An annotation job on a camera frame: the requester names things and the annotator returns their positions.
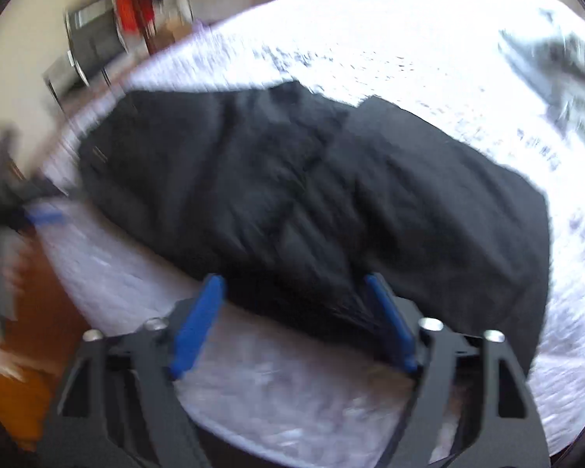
blue gripper pad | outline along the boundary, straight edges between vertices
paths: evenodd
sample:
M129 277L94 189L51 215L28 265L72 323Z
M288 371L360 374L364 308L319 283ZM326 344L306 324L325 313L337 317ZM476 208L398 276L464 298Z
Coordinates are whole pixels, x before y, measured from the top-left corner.
M399 312L392 291L377 275L366 275L364 282L370 295L378 301L385 315L385 350L388 357L396 368L406 373L415 373L418 370L416 339Z
M225 280L219 275L206 278L193 309L173 341L174 356L169 371L174 380L180 378L195 364L224 297Z

orange object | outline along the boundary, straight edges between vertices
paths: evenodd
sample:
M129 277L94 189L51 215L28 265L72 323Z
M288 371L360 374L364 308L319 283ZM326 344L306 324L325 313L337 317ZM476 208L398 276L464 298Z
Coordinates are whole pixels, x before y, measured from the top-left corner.
M137 9L135 9L133 1L138 4ZM151 0L115 0L115 6L122 30L128 34L139 34L141 32L137 12L140 12L145 24L149 24L154 20L154 7Z
M5 322L0 349L11 355L23 381L0 374L0 422L20 447L34 450L61 374L89 324L70 301L36 234L20 259L17 320Z

red object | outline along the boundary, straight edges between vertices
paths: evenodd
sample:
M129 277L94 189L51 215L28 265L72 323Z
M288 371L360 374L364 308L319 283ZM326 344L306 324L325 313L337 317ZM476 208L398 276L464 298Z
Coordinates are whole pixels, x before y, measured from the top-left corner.
M133 1L138 4L138 9L145 24L149 24L154 20L154 7L151 4L151 0L115 0L122 30L128 34L140 34L141 30Z

black gripper frame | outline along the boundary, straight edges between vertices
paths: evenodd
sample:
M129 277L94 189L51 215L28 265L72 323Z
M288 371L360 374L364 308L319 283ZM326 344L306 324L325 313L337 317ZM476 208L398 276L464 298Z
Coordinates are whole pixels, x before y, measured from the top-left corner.
M415 380L415 390L377 463L379 468L550 466L534 400L501 333L492 331L496 336L483 337L454 333L438 321L425 322L428 319L416 306L394 296L381 276L370 275L367 285L369 294L382 305L386 342L405 339L409 343L395 360L407 359L408 373ZM46 419L37 447L42 466L210 466L196 427L176 397L170 371L178 349L175 339L194 314L195 303L179 302L162 323L167 327L160 330L140 328L125 336L100 335L83 342ZM412 339L407 339L408 331ZM462 412L451 454L431 463L459 375L473 379L469 410Z

mattress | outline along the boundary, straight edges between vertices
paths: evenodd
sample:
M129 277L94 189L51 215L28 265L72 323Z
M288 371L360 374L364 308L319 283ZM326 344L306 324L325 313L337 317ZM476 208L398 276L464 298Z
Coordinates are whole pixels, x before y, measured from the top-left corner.
M66 128L44 170L77 184L78 139L131 89L211 91L296 79L351 105L378 95L516 170L544 193L550 297L528 377L551 454L585 426L585 143L497 49L494 14L478 0L278 0L152 57ZM56 201L64 222L39 227L48 257L90 324L128 333L199 284L86 203ZM176 384L202 427L289 466L371 468L412 388L353 349L328 346L226 305L197 367ZM455 388L434 459L456 431Z

